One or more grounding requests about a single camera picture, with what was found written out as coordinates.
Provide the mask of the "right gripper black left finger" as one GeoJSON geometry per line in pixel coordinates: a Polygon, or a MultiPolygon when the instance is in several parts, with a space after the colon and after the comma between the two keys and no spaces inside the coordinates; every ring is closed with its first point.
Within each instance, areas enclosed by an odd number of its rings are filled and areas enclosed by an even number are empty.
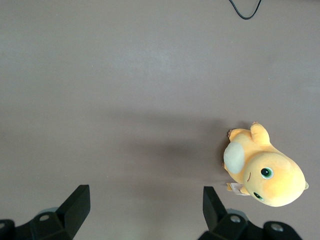
{"type": "Polygon", "coordinates": [[[0,221],[2,240],[72,240],[91,209],[90,186],[79,185],[55,210],[43,210],[27,223],[16,226],[0,221]]]}

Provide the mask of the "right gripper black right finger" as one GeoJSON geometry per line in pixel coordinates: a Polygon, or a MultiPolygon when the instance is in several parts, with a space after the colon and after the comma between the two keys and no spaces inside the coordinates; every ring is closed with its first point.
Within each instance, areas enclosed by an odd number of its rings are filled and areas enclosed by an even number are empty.
{"type": "Polygon", "coordinates": [[[300,240],[301,236],[288,224],[267,221],[263,227],[253,224],[239,210],[226,209],[212,186],[203,187],[202,212],[208,230],[200,240],[300,240]]]}

